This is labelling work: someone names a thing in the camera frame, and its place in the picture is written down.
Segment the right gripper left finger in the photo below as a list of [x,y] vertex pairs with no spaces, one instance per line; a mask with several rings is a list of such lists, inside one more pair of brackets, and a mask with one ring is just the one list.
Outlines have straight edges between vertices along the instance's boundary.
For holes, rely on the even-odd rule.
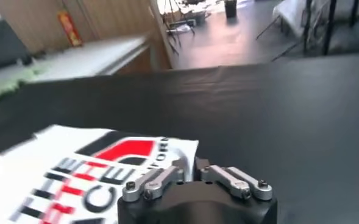
[[188,161],[185,158],[173,161],[166,169],[151,169],[135,181],[126,183],[122,199],[126,202],[136,202],[141,197],[146,200],[160,198],[169,184],[185,181],[187,171]]

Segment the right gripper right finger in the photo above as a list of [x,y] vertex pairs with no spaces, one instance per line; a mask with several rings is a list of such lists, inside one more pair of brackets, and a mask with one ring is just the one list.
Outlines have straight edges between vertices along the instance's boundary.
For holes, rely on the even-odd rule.
[[257,180],[236,167],[220,167],[211,165],[209,160],[194,160],[194,179],[205,182],[216,182],[223,185],[228,193],[236,198],[248,200],[271,200],[272,186],[264,180]]

